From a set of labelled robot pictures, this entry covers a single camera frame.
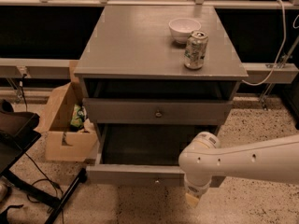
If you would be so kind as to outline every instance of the gray desktop surface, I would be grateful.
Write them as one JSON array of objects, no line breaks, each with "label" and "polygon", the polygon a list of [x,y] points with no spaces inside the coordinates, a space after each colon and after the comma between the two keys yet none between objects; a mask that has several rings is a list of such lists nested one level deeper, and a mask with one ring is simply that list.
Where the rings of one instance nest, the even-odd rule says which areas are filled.
[{"label": "gray desktop surface", "polygon": [[[184,66],[168,23],[193,18],[208,34],[203,68]],[[247,77],[214,7],[106,6],[75,70],[79,77],[241,80]]]}]

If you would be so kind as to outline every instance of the desk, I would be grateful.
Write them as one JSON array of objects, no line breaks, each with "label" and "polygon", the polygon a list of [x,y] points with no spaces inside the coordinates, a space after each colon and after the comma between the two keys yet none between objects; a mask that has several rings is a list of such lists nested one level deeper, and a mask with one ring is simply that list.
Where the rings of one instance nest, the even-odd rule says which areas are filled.
[{"label": "desk", "polygon": [[[195,18],[208,34],[204,66],[184,66],[168,23]],[[217,133],[247,77],[214,7],[106,6],[75,70],[100,140],[94,182],[181,185],[178,155]]]},{"label": "desk", "polygon": [[55,221],[56,217],[62,211],[64,205],[67,203],[68,199],[75,191],[77,185],[80,182],[85,182],[86,171],[85,169],[82,169],[78,173],[77,177],[73,180],[73,183],[70,185],[61,199],[53,197],[48,193],[20,180],[16,175],[9,171],[9,168],[39,139],[40,136],[40,133],[34,131],[28,133],[26,140],[24,140],[22,144],[20,144],[20,147],[22,147],[23,150],[20,150],[17,147],[12,147],[7,144],[0,143],[0,176],[3,176],[7,181],[9,181],[9,183],[14,188],[25,192],[36,200],[51,207],[53,210],[49,218],[45,222],[47,224],[50,224]]}]

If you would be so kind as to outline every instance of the can lid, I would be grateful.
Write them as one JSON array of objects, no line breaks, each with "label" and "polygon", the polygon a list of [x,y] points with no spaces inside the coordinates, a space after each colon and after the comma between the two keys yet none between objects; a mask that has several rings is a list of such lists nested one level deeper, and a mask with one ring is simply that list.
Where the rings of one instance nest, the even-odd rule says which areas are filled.
[{"label": "can lid", "polygon": [[198,30],[192,31],[192,36],[197,39],[206,39],[207,38],[206,33],[202,32],[202,31],[198,31]]}]

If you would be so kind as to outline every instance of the drawer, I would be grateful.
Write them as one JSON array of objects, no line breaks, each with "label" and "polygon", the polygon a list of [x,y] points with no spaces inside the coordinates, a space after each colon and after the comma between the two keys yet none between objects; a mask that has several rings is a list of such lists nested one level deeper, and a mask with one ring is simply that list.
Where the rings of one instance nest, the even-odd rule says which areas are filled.
[{"label": "drawer", "polygon": [[230,101],[124,100],[83,101],[93,123],[223,124]]},{"label": "drawer", "polygon": [[192,125],[108,124],[95,165],[87,168],[93,183],[134,186],[182,186],[180,152],[201,131]]}]

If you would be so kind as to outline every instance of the power outlet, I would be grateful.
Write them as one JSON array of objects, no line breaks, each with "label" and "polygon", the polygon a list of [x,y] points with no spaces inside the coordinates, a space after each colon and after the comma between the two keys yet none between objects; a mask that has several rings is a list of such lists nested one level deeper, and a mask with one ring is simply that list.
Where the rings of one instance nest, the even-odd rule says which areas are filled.
[{"label": "power outlet", "polygon": [[30,74],[29,74],[29,70],[26,66],[17,66],[21,76],[23,77],[24,75],[26,75],[27,78],[30,78]]}]

